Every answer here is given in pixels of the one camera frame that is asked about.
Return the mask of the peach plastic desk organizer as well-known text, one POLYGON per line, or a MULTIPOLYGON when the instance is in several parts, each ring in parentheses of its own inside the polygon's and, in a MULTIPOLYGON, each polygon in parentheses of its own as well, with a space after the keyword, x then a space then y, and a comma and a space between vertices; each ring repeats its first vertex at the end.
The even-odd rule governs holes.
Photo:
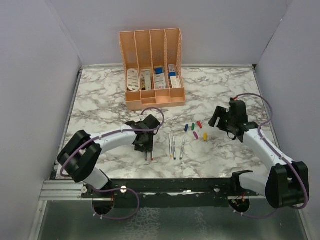
POLYGON ((179 28, 122 31, 119 47, 125 74, 125 103, 129 110, 147 107, 178 107, 185 105, 186 93, 182 77, 182 33, 179 28), (174 64, 180 78, 181 88, 172 88, 168 65, 174 64), (166 89, 156 89, 154 67, 164 68, 166 89), (140 90, 127 88, 127 70, 138 71, 140 90), (152 90, 146 90, 144 71, 151 74, 152 90))

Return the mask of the white red box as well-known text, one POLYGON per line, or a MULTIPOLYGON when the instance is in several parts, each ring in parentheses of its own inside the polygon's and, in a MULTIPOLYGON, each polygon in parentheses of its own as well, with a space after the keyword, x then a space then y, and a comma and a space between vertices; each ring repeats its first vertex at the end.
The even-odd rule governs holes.
POLYGON ((181 88, 181 80, 178 75, 178 72, 176 70, 176 66, 174 64, 169 64, 168 65, 168 77, 171 82, 171 87, 172 88, 181 88))

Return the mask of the white blue marker pen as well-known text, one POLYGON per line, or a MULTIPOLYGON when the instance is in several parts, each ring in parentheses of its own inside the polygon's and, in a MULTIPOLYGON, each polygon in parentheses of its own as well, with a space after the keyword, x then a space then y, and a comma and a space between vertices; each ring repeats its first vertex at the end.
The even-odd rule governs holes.
POLYGON ((176 155, 176 138, 175 138, 175 136, 172 136, 172 153, 173 153, 173 159, 176 160, 177 155, 176 155))

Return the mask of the white yellow marker pen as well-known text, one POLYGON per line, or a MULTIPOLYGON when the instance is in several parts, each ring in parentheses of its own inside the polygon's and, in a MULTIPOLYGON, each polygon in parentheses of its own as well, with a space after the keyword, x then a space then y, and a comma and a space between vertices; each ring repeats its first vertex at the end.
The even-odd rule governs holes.
POLYGON ((172 158, 173 157, 173 149, 172 149, 172 137, 171 137, 170 133, 168 135, 168 140, 169 140, 169 155, 170 155, 170 158, 172 158))

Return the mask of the yellow pen cap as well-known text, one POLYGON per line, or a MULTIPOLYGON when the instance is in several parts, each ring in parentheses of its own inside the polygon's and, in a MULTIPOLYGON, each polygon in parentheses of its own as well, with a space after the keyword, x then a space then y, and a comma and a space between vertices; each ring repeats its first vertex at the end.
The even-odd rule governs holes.
POLYGON ((204 135, 203 135, 203 140, 204 140, 205 142, 208 140, 208 135, 207 135, 207 133, 204 133, 204 135))

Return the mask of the blue pen cap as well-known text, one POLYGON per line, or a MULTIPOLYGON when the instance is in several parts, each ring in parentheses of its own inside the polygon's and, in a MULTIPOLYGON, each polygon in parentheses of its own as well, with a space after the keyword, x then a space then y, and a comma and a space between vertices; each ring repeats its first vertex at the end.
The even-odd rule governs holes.
POLYGON ((184 127, 184 131, 187 132, 187 131, 188 131, 188 128, 189 128, 189 125, 186 124, 185 127, 184 127))

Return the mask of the purple pen cap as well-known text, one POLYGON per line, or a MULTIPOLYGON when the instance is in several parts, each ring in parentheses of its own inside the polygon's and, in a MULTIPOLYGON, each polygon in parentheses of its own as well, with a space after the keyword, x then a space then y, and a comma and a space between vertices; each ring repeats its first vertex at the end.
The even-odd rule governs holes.
POLYGON ((193 132, 193 135, 195 136, 196 139, 199 139, 199 136, 195 131, 193 132))

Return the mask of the white blue box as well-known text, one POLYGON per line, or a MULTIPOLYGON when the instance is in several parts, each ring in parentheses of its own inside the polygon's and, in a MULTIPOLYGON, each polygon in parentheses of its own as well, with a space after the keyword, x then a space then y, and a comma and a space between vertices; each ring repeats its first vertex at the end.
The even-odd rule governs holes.
POLYGON ((165 70, 163 66, 154 67, 154 85, 156 90, 163 90, 167 88, 165 70))

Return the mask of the white green marker pen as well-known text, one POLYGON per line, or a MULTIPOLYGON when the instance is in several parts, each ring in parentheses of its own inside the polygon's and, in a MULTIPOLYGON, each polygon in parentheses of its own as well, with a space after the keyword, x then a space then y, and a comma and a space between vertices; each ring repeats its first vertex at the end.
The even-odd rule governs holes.
POLYGON ((179 155, 179 159, 180 159, 180 160, 183 159, 185 143, 186 143, 186 136, 184 136, 184 137, 182 138, 182 143, 181 143, 181 148, 180 148, 180 155, 179 155))

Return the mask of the aluminium extrusion frame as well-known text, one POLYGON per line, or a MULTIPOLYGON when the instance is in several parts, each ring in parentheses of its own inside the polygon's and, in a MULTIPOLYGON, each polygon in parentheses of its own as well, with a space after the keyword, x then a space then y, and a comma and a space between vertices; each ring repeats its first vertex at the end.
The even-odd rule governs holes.
POLYGON ((82 182, 72 180, 45 180, 40 191, 40 201, 77 201, 82 199, 82 182))

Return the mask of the white oval label card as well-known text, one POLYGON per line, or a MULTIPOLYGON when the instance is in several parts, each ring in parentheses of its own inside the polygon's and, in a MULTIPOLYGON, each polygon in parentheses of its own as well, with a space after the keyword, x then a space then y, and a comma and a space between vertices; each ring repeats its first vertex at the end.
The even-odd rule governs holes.
POLYGON ((127 70, 126 86, 131 92, 137 92, 140 90, 139 73, 136 69, 130 68, 127 70))

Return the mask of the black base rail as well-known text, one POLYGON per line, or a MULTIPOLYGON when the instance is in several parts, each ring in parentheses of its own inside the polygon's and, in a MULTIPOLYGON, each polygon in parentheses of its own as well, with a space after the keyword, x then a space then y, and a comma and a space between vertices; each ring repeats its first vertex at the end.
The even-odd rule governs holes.
POLYGON ((230 178, 165 178, 165 179, 113 179, 112 189, 122 186, 135 191, 131 193, 112 191, 81 191, 78 200, 92 200, 99 205, 118 209, 141 208, 227 208, 229 200, 241 199, 241 193, 231 187, 230 178))

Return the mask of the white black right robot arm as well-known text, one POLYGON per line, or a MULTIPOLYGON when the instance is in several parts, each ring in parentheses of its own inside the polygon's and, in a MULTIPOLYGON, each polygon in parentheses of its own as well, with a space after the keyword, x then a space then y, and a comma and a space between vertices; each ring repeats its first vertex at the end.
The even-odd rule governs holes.
POLYGON ((234 172, 229 189, 240 196, 247 190, 266 198, 274 209, 305 207, 310 199, 309 170, 280 151, 263 133, 261 126, 249 121, 244 101, 231 99, 228 107, 217 106, 208 124, 232 134, 234 140, 249 147, 269 171, 267 177, 251 170, 234 172))

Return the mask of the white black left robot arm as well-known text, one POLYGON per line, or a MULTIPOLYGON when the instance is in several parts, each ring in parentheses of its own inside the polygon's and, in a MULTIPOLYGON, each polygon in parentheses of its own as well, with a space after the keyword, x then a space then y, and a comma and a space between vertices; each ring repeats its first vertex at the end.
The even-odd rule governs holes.
POLYGON ((102 134, 90 135, 79 130, 59 153, 57 161, 75 183, 84 182, 93 187, 97 196, 106 197, 111 190, 111 180, 96 167, 100 155, 129 145, 133 145, 135 151, 151 153, 154 131, 161 126, 162 123, 150 114, 142 121, 129 121, 102 134))

